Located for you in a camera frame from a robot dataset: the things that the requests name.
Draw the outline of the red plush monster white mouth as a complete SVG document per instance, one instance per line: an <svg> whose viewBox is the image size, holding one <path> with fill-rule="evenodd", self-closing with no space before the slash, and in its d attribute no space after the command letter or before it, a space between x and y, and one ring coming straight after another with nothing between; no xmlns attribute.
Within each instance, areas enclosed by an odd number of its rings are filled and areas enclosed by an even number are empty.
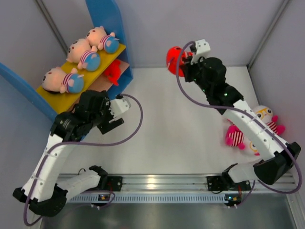
<svg viewBox="0 0 305 229"><path fill-rule="evenodd" d="M167 69L169 70L170 73L172 73L174 75L176 75L176 73L177 73L176 65L178 63L178 57L180 55L181 50L182 50L181 47L174 46L174 47L171 47L168 50L167 55L166 55ZM179 71L178 71L178 74L179 74L180 77L184 77L184 73L183 73L183 70L181 68L181 65L183 65L183 61L190 56L193 57L192 52L184 51L183 54L182 54L182 57L181 57L180 62L179 62Z"/></svg>

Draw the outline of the red plush monster toy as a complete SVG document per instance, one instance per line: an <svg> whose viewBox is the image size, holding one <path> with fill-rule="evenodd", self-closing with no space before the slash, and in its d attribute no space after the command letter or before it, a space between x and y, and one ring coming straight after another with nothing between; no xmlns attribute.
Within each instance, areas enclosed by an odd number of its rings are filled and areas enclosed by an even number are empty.
<svg viewBox="0 0 305 229"><path fill-rule="evenodd" d="M114 60L103 72L103 75L115 86L119 85L118 80L121 76L120 64L120 60Z"/></svg>

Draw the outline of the pig doll black hair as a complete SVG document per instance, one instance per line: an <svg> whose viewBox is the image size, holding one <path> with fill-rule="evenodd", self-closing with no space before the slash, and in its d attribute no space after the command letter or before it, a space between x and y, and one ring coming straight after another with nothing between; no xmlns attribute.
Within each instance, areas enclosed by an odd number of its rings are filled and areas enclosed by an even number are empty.
<svg viewBox="0 0 305 229"><path fill-rule="evenodd" d="M83 77L76 68L66 73L62 68L55 67L44 75L42 88L51 94L80 93L84 88Z"/></svg>

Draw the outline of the pig doll blue pants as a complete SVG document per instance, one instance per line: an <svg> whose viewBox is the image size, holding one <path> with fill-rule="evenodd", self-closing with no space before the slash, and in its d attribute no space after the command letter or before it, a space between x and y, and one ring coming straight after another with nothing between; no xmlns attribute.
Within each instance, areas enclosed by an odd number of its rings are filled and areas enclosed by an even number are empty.
<svg viewBox="0 0 305 229"><path fill-rule="evenodd" d="M101 64L100 55L96 46L90 46L85 38L76 40L70 45L66 61L77 64L79 70L96 71Z"/></svg>

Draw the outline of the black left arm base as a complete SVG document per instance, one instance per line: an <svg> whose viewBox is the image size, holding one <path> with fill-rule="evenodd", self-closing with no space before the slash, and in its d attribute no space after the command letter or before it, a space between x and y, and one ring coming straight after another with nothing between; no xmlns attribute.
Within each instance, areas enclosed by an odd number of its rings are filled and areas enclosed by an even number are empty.
<svg viewBox="0 0 305 229"><path fill-rule="evenodd" d="M120 192L122 189L122 176L106 176L102 179L101 190Z"/></svg>

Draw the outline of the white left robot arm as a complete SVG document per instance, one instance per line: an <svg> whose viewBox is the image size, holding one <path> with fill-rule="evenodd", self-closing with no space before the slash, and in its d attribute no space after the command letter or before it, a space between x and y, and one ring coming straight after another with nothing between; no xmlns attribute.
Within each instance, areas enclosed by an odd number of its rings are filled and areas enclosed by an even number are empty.
<svg viewBox="0 0 305 229"><path fill-rule="evenodd" d="M91 166L85 173L65 182L58 182L60 171L69 154L93 128L105 134L124 123L121 114L131 107L123 95L110 100L106 91L87 90L71 111L58 114L51 127L43 154L31 177L13 196L24 203L23 219L31 210L40 217L54 217L66 202L88 189L104 190L108 173Z"/></svg>

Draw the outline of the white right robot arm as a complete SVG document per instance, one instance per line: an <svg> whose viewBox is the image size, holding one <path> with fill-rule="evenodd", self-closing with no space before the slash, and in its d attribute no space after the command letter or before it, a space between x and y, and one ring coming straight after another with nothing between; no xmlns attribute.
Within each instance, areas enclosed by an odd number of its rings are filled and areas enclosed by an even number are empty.
<svg viewBox="0 0 305 229"><path fill-rule="evenodd" d="M222 183L227 189L234 189L240 182L257 180L271 189L279 178L295 167L299 180L297 192L302 185L302 173L296 162L301 151L297 142L288 143L273 132L251 111L241 93L226 82L226 67L215 57L200 57L192 63L192 57L178 61L177 70L182 71L186 82L194 82L204 92L207 104L189 100L199 106L214 108L229 119L248 137L258 149L260 159L246 164L233 164L223 172Z"/></svg>

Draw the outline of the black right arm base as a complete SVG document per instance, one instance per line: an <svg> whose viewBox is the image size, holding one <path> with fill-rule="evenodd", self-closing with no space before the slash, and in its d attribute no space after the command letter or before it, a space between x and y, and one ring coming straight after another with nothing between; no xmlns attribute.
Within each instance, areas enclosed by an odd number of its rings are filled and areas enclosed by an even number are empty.
<svg viewBox="0 0 305 229"><path fill-rule="evenodd" d="M250 191L251 185L249 181L235 183L231 178L222 175L207 176L208 190L217 191Z"/></svg>

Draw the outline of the blue wooden toy shelf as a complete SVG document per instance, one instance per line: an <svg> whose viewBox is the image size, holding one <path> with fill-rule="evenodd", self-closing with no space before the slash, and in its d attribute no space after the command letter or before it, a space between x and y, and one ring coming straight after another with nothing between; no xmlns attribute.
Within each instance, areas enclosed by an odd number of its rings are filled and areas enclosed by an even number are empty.
<svg viewBox="0 0 305 229"><path fill-rule="evenodd" d="M78 73L84 76L83 91L106 90L109 98L114 99L133 79L121 13L113 0L88 0L86 5L94 25L86 39L97 47L97 57L92 58L93 52L87 51L80 62L66 62L61 68L69 73L82 66ZM0 74L50 120L71 110L81 96L70 92L51 94L42 87L34 89L3 64Z"/></svg>

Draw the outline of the white panda doll yellow glasses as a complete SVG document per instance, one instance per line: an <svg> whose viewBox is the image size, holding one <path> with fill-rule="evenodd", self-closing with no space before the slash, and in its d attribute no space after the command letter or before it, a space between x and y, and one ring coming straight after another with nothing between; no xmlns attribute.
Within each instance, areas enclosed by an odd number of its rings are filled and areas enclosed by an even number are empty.
<svg viewBox="0 0 305 229"><path fill-rule="evenodd" d="M224 142L227 146L237 147L240 150L245 149L243 132L229 119L230 125L226 131Z"/></svg>

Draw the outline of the aluminium mounting rail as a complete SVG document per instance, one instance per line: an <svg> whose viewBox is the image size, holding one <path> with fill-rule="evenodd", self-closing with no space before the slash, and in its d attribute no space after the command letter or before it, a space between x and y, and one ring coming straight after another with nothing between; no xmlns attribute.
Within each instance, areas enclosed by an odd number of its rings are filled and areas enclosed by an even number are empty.
<svg viewBox="0 0 305 229"><path fill-rule="evenodd" d="M208 192L207 176L215 174L110 174L122 176L121 192L138 191L199 191ZM58 181L65 181L77 174L60 174ZM296 181L292 174L287 173L279 178L272 186L273 189L289 191L296 188ZM255 183L254 191L269 192L260 182Z"/></svg>

